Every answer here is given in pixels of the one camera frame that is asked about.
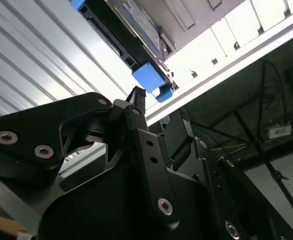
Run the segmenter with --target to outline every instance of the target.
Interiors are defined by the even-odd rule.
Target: label sticker
[[[123,7],[131,15],[134,22],[142,29],[146,37],[160,52],[160,37],[157,29],[152,24],[151,19],[147,13],[134,1],[126,0],[127,4],[123,4]]]

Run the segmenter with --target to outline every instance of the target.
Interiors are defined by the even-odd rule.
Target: gray metal plate
[[[193,39],[210,28],[244,0],[223,0],[222,4],[213,10],[217,0],[137,0],[158,28],[163,28],[170,38],[176,51],[182,49]],[[175,8],[170,10],[167,3]],[[176,16],[180,16],[185,26]]]

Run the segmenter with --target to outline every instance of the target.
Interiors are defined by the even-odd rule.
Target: screw
[[[207,148],[207,144],[204,141],[200,141],[200,144],[202,145],[202,147]]]
[[[226,160],[226,163],[229,164],[232,168],[235,167],[235,164],[229,159]]]
[[[140,111],[137,110],[137,109],[135,109],[135,108],[132,109],[132,112],[134,112],[134,113],[137,114],[137,115],[140,115]]]
[[[157,201],[157,206],[165,215],[167,215],[167,216],[172,215],[173,206],[172,206],[171,202],[169,202],[169,200],[167,200],[165,198],[160,198]]]
[[[233,239],[235,239],[235,240],[240,239],[239,231],[236,229],[236,227],[231,222],[225,221],[225,229]]]
[[[107,105],[107,104],[108,104],[107,101],[104,100],[104,99],[102,99],[102,98],[99,98],[99,99],[98,99],[98,102],[99,102],[100,104],[102,104],[102,105]]]
[[[34,149],[34,154],[41,159],[49,159],[54,153],[53,148],[48,145],[38,145]]]
[[[0,144],[11,145],[18,141],[18,135],[12,131],[0,131]]]

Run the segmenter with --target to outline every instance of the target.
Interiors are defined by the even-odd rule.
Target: ceiling panel
[[[155,25],[163,28],[164,32],[172,40],[176,51],[181,50],[243,1],[138,0]],[[177,20],[179,19],[177,15],[180,19],[185,19],[184,22],[189,23],[192,20],[194,24],[186,24],[187,28],[183,27]]]
[[[125,99],[136,85],[68,1],[0,0],[0,115],[88,92]]]

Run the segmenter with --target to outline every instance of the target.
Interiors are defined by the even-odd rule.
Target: mounting hole
[[[154,156],[150,157],[150,160],[152,163],[157,164],[158,163],[158,159]]]
[[[100,104],[102,104],[102,105],[107,105],[107,104],[108,104],[107,101],[104,100],[104,99],[102,99],[102,98],[99,98],[99,99],[98,99],[98,102],[99,102]]]
[[[170,216],[173,214],[173,206],[169,200],[165,198],[160,198],[157,201],[157,206],[165,215]]]
[[[137,110],[136,108],[132,108],[132,112],[134,112],[137,115],[140,115],[141,114],[140,111]]]
[[[153,145],[153,142],[151,142],[151,141],[146,141],[146,144],[148,144],[150,147],[153,147],[154,145]]]

